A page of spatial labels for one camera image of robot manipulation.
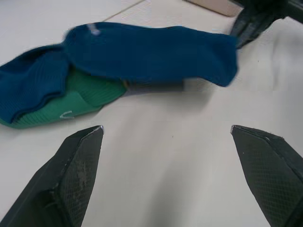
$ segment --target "sock logo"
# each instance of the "sock logo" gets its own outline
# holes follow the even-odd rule
[[[86,26],[88,27],[88,29],[93,35],[99,35],[101,33],[100,30],[97,29],[94,23],[87,24]]]
[[[73,116],[65,116],[65,115],[67,115],[67,114],[72,114],[72,111],[69,110],[69,111],[66,111],[66,112],[62,113],[62,114],[60,115],[60,118],[62,118],[62,119],[73,119],[73,118],[74,118]]]

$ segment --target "beige object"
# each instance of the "beige object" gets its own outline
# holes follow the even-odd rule
[[[187,0],[223,15],[233,17],[241,11],[241,7],[229,0]]]

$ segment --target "white table surface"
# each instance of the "white table surface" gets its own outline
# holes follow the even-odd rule
[[[0,1],[0,63],[61,41],[135,0]],[[233,18],[181,0],[146,0],[110,21],[227,32]],[[268,227],[230,134],[233,124],[283,136],[303,155],[303,25],[275,22],[239,52],[233,84],[120,98],[99,113],[26,130],[0,126],[0,218],[74,132],[105,127],[83,227]]]

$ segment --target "green sock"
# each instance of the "green sock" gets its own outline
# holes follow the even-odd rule
[[[21,129],[70,119],[97,111],[126,92],[122,82],[94,77],[75,68],[70,70],[66,86],[63,97],[50,100],[41,109],[26,113],[11,124],[2,119],[0,123]]]

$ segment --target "sock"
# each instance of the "sock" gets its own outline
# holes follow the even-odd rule
[[[11,123],[62,96],[69,63],[59,45],[30,50],[0,67],[0,118]]]
[[[174,26],[149,28],[99,22],[67,34],[64,52],[92,75],[136,83],[204,78],[230,84],[237,72],[236,38]]]
[[[66,80],[66,92],[51,99],[41,109],[23,114],[12,123],[0,119],[0,123],[12,128],[28,128],[97,111],[116,100],[126,91],[122,82],[110,81],[70,69]]]

